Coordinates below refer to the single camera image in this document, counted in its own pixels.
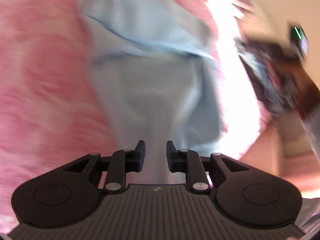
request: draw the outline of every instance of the light blue cloth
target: light blue cloth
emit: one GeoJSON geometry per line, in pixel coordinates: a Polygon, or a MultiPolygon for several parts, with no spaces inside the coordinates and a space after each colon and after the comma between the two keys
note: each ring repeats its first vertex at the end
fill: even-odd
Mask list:
{"type": "Polygon", "coordinates": [[[93,88],[122,148],[146,142],[134,183],[181,183],[166,142],[209,156],[220,137],[208,27],[172,0],[81,0],[93,88]]]}

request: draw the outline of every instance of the ribbed gray surface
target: ribbed gray surface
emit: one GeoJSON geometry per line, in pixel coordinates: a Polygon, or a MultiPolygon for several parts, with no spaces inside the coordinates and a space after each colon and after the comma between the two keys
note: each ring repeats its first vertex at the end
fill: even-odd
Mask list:
{"type": "Polygon", "coordinates": [[[18,226],[13,240],[285,240],[303,234],[293,225],[271,230],[246,228],[222,216],[208,196],[184,185],[131,185],[105,197],[98,210],[72,226],[39,229],[18,226]]]}

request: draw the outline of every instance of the pink bedspread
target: pink bedspread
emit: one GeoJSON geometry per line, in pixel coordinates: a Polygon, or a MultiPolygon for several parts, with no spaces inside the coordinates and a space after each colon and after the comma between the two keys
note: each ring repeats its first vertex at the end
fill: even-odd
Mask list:
{"type": "MultiPolygon", "coordinates": [[[[204,0],[175,1],[216,37],[212,53],[225,130],[220,150],[238,159],[259,135],[261,117],[268,118],[225,39],[228,31],[215,24],[204,0]]],[[[224,25],[223,11],[212,12],[224,25]]],[[[117,149],[86,80],[87,41],[76,0],[0,0],[0,232],[17,223],[10,197],[18,185],[90,152],[117,149]]]]}

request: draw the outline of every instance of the green light strip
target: green light strip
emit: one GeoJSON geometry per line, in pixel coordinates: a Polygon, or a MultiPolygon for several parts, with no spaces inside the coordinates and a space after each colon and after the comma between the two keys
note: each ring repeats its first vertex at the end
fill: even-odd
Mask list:
{"type": "Polygon", "coordinates": [[[301,39],[301,36],[300,36],[300,33],[299,33],[297,27],[295,27],[294,29],[296,30],[296,32],[297,32],[297,34],[298,34],[298,36],[299,36],[299,39],[301,39]]]}

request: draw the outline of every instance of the wall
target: wall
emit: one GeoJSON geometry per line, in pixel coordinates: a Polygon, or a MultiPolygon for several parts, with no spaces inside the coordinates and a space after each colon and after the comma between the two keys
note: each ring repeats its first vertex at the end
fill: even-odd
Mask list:
{"type": "Polygon", "coordinates": [[[257,0],[268,15],[279,38],[288,40],[288,22],[299,22],[309,42],[304,65],[320,88],[320,0],[257,0]]]}

